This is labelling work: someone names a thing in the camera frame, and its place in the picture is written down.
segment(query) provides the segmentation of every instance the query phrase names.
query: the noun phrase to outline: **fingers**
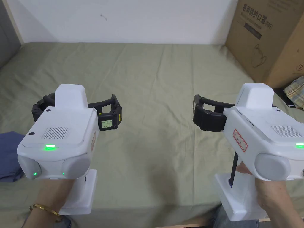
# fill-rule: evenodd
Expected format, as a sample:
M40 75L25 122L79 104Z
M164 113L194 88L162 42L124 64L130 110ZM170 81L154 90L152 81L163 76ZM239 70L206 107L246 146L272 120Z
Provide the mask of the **fingers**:
M241 162L241 164L237 166L236 171L238 171L239 173L252 175L252 173L249 171L249 169L246 167L246 165L243 162Z

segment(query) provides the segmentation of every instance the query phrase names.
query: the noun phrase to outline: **hand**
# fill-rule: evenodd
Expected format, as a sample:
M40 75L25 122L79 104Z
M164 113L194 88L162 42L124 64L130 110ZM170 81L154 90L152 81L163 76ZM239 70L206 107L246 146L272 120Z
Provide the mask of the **hand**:
M47 206L54 211L59 212L61 207L65 204L75 180L45 179L41 182L41 188L35 203Z
M237 166L236 170L240 173L252 175L243 162ZM256 178L255 187L258 204L264 210L270 207L283 206L284 202L290 201L285 181L263 181Z

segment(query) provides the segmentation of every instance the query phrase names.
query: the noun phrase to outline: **white wall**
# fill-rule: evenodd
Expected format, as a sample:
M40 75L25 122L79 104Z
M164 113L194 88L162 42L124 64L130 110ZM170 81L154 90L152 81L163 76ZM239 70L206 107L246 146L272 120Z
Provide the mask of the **white wall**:
M224 43L237 4L237 0L7 2L25 43Z

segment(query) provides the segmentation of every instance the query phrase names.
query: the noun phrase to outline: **speaker grille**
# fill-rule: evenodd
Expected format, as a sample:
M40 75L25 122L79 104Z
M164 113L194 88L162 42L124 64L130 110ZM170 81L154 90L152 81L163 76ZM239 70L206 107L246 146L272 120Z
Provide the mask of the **speaker grille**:
M65 139L69 128L67 127L49 127L42 135L42 139Z
M284 138L303 137L303 135L292 126L270 126L279 136Z

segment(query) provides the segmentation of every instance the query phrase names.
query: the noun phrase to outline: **bangle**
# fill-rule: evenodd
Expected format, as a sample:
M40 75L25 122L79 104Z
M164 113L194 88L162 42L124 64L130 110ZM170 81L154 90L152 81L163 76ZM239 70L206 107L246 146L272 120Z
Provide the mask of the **bangle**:
M52 210L51 208L49 208L47 206L43 206L43 205L40 205L40 204L33 204L32 206L29 207L29 210L32 211L33 208L39 208L43 211L47 211L47 212L50 212L50 213L56 215L59 218L58 220L56 220L57 223L62 221L62 216L60 214L58 214L56 211Z

